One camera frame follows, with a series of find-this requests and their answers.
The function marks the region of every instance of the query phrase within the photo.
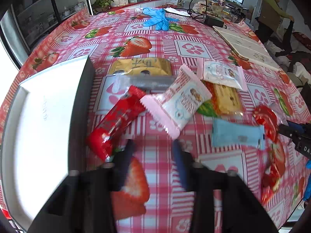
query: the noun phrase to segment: brown vest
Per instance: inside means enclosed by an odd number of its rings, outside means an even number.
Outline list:
[[[270,4],[268,4],[265,0],[262,0],[261,12],[258,21],[270,27],[274,32],[276,32],[280,24],[280,16],[271,7]]]

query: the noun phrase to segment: green long sleeve shirt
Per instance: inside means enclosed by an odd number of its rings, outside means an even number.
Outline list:
[[[289,18],[290,16],[285,12],[283,11],[276,3],[275,0],[265,0],[268,4],[271,5],[271,7],[276,11],[276,13],[278,13],[281,17],[284,17],[284,18]]]

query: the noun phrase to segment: pink checkered tablecloth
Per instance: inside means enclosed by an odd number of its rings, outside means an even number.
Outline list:
[[[157,31],[155,26],[145,27],[148,20],[142,15],[142,9],[127,9],[114,15],[99,14],[90,16],[86,9],[75,14],[42,41],[27,59],[15,80],[0,109],[0,139],[6,115],[18,87],[26,78],[36,74],[52,64],[70,60],[81,55],[89,55],[95,67],[96,76],[91,92],[89,105],[88,133],[100,122],[107,113],[100,108],[98,102],[102,94],[115,95],[104,88],[106,73],[109,66],[118,59],[111,56],[111,50],[123,46],[124,42],[133,36],[147,38],[152,44],[150,52],[136,57],[158,57],[168,59],[172,64],[173,73],[185,63],[196,72],[196,58],[206,57],[226,60],[231,49],[213,28],[202,25],[191,18],[178,15],[169,17],[179,19],[177,26],[180,32]],[[75,26],[74,22],[85,21],[85,28]],[[239,24],[227,24],[228,29],[248,35],[249,27],[242,21]],[[101,32],[91,30],[105,28]],[[252,69],[244,70],[248,92],[239,92],[245,109],[242,119],[237,122],[252,123],[252,112],[259,104],[278,104],[274,88],[284,92],[292,106],[293,114],[289,118],[297,123],[310,120],[310,113],[300,93],[292,82],[285,84],[275,71],[251,64]],[[265,167],[268,164],[268,152],[240,145],[223,148],[211,146],[212,119],[195,114],[181,132],[179,140],[184,149],[191,152],[203,164],[212,170],[225,172],[235,169],[245,181],[254,195],[260,199],[261,184]],[[146,203],[147,212],[143,216],[132,217],[118,222],[119,232],[187,232],[189,230],[193,193],[185,193],[179,183],[176,166],[171,156],[171,139],[163,127],[155,121],[148,112],[144,112],[134,120],[125,132],[133,137],[137,145],[135,156],[141,161],[150,188],[150,199]],[[301,178],[305,180],[310,173],[305,168],[307,158],[294,150],[293,143],[285,145],[285,138],[279,136],[286,154],[286,171],[282,177],[279,190],[264,206],[280,228],[289,218],[294,208],[301,200],[299,194],[294,199],[294,186]],[[87,151],[88,169],[93,169],[102,163],[90,150]],[[221,201],[215,192],[215,229],[221,231]],[[0,205],[6,208],[0,194]]]

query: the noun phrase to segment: cabinet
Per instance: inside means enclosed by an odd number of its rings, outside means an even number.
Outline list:
[[[90,7],[87,4],[87,0],[15,0],[11,10],[28,53],[62,21]]]

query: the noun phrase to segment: person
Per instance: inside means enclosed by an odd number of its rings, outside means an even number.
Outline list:
[[[280,16],[289,18],[294,22],[294,18],[283,11],[278,2],[280,0],[262,0],[261,13],[258,18],[259,27],[255,34],[262,43],[268,41],[273,32],[276,32],[280,24]]]

